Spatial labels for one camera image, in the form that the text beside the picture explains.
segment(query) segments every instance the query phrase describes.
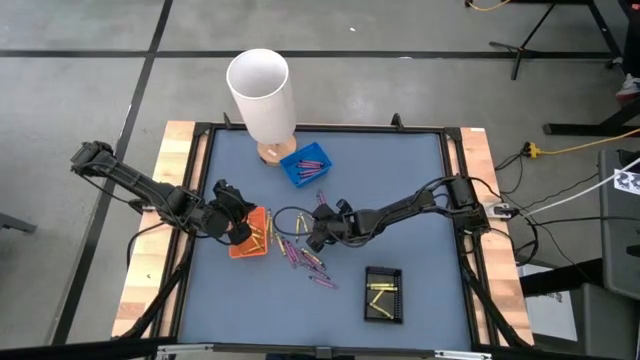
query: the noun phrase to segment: white cable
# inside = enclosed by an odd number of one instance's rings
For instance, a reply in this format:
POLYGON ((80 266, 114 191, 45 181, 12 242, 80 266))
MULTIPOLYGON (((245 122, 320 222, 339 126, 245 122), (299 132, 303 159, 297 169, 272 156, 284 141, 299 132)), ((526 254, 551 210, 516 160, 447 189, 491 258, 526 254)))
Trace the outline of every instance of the white cable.
MULTIPOLYGON (((636 164, 638 164, 638 163, 640 163, 640 158, 637 158, 634 162, 632 162, 631 164, 629 164, 629 165, 625 166, 625 167, 624 167, 622 170, 620 170, 620 171, 627 171, 628 169, 630 169, 631 167, 633 167, 634 165, 636 165, 636 164)), ((564 204, 564 203, 566 203, 566 202, 569 202, 569 201, 571 201, 571 200, 573 200, 573 199, 575 199, 575 198, 578 198, 578 197, 580 197, 580 196, 582 196, 582 195, 584 195, 584 194, 588 193, 589 191, 595 190, 595 189, 599 188, 600 186, 602 186, 602 185, 604 185, 604 184, 608 183, 609 181, 613 180, 613 178, 615 178, 617 175, 618 175, 618 174, 616 174, 616 173, 614 172, 614 173, 613 173, 613 175, 611 175, 611 176, 609 176, 608 178, 606 178, 606 179, 602 180, 601 182, 599 182, 599 183, 597 183, 597 184, 593 185, 592 187, 588 188, 587 190, 584 190, 584 191, 582 191, 582 192, 580 192, 580 193, 577 193, 577 194, 575 194, 575 195, 573 195, 573 196, 571 196, 571 197, 568 197, 568 198, 566 198, 566 199, 564 199, 564 200, 560 200, 560 201, 554 202, 553 204, 549 204, 549 205, 547 205, 547 206, 543 206, 543 207, 541 207, 540 209, 533 210, 533 211, 531 211, 531 212, 529 212, 529 213, 524 214, 524 217, 529 217, 529 216, 531 216, 531 215, 537 214, 537 213, 542 212, 542 211, 547 210, 547 209, 551 209, 552 207, 555 207, 555 206, 558 206, 558 205, 562 205, 562 204, 564 204)))

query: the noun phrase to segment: sticker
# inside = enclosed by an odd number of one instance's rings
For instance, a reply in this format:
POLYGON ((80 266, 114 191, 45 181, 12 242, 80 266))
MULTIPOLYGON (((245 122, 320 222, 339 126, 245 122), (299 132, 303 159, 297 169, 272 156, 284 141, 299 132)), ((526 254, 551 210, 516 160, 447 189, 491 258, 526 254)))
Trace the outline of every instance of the sticker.
POLYGON ((613 187, 628 193, 640 195, 640 174, 614 170, 613 187))

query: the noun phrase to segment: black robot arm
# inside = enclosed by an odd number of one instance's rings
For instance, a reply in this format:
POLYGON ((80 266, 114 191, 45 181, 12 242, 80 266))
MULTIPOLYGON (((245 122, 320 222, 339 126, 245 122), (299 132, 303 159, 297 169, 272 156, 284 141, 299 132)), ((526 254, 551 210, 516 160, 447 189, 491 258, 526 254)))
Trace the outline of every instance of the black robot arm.
POLYGON ((227 233, 231 244, 240 244, 251 235, 245 219, 255 205, 244 201, 225 180, 213 187, 216 199, 205 203, 184 187, 155 182, 123 164, 113 156, 111 146, 103 142, 83 143, 71 162, 74 173, 113 180, 139 198, 129 202, 134 209, 141 212, 143 205, 153 206, 162 221, 183 231, 201 231, 214 238, 227 233))
POLYGON ((360 247, 392 224, 407 218, 437 213, 454 219, 456 227, 468 234, 483 233, 490 229, 482 204, 478 202, 471 179, 452 176, 436 179, 414 194, 377 210, 353 211, 349 203, 338 201, 339 212, 321 204, 313 212, 314 226, 307 245, 320 252, 325 244, 340 242, 348 247, 360 247), (451 208, 438 206, 433 191, 445 185, 451 208))

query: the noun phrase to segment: blue table surface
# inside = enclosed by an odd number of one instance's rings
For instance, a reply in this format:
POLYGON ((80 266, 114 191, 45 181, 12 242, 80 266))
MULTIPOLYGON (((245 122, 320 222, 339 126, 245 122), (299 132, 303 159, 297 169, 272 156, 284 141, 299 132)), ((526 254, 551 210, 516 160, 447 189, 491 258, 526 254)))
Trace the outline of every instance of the blue table surface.
MULTIPOLYGON (((271 208, 313 210, 322 189, 330 205, 380 208, 444 175, 433 134, 298 132, 298 148, 318 142, 333 162, 329 173, 302 189, 278 167, 262 163, 245 131, 217 131, 205 194, 218 179, 247 201, 271 208)), ((297 212, 278 218, 294 231, 297 212)), ((336 244, 319 255, 340 287, 328 289, 292 269, 274 243, 268 255, 231 259, 212 239, 196 243, 179 340, 262 345, 387 349, 470 349, 452 224, 436 214, 388 227, 362 248, 336 244), (404 323, 364 321, 365 268, 403 271, 404 323)))

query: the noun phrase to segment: wooden board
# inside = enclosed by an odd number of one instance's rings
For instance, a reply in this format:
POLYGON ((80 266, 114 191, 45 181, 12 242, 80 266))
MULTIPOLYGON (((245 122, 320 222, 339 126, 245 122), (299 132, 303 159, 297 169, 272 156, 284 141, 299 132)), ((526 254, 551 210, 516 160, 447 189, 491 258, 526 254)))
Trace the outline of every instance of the wooden board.
MULTIPOLYGON (((193 121, 167 123, 153 180, 182 185, 194 127, 193 121)), ((140 230, 158 222, 160 219, 155 212, 145 213, 142 215, 140 230)), ((136 240, 112 336, 129 330, 158 293, 170 238, 171 227, 163 225, 140 235, 136 240)))
MULTIPOLYGON (((194 127, 194 122, 169 121, 167 123, 153 175, 154 180, 174 185, 182 184, 194 127)), ((495 191, 498 191, 489 143, 484 129, 462 128, 461 131, 469 175, 485 180, 495 191)), ((455 148, 452 148, 452 144, 453 142, 449 144, 452 164, 457 164, 456 152, 455 148)), ((204 144, 199 144, 197 149, 191 189, 195 189, 199 180, 198 176, 204 157, 204 144)), ((475 184, 475 189, 481 202, 497 201, 482 184, 475 184)), ((140 229, 157 222, 157 215, 145 214, 140 229)), ((501 221, 492 220, 491 226, 508 232, 506 224, 501 221)), ((157 294, 167 258, 170 237, 171 229, 168 226, 161 226, 140 236, 137 240, 112 331, 114 336, 127 331, 157 294)), ((180 240, 177 256, 181 255, 185 236, 181 236, 180 240)), ((482 249, 492 299, 518 334, 525 341, 533 344, 533 336, 509 240, 504 235, 491 232, 482 237, 482 249)), ((174 302, 175 296, 172 295, 165 306, 160 328, 162 335, 168 334, 174 302)), ((484 311, 477 298, 474 300, 474 306, 480 340, 482 343, 488 344, 484 311)))
MULTIPOLYGON (((462 132, 462 145, 469 176, 484 180, 493 191, 499 193, 498 179, 493 170, 493 160, 491 159, 486 132, 482 128, 461 128, 460 130, 462 132)), ((455 174, 458 170, 458 161, 453 141, 449 141, 449 153, 453 173, 455 174)), ((480 182, 474 182, 474 189, 478 195, 478 201, 482 203, 491 204, 500 201, 480 182)), ((492 228, 509 233, 507 224, 504 221, 493 219, 489 223, 492 228)), ((470 249, 470 239, 467 239, 466 244, 467 248, 470 249)), ((491 299, 493 299, 502 315, 513 326, 518 335, 529 344, 533 344, 533 334, 531 333, 524 296, 520 288, 511 242, 503 234, 492 231, 482 236, 481 244, 489 279, 491 299)), ((469 261, 475 269, 473 256, 469 255, 469 261)), ((480 300, 475 295, 473 298, 480 341, 483 344, 488 344, 489 334, 485 313, 480 300)), ((502 335, 500 335, 500 343, 507 345, 502 335)))

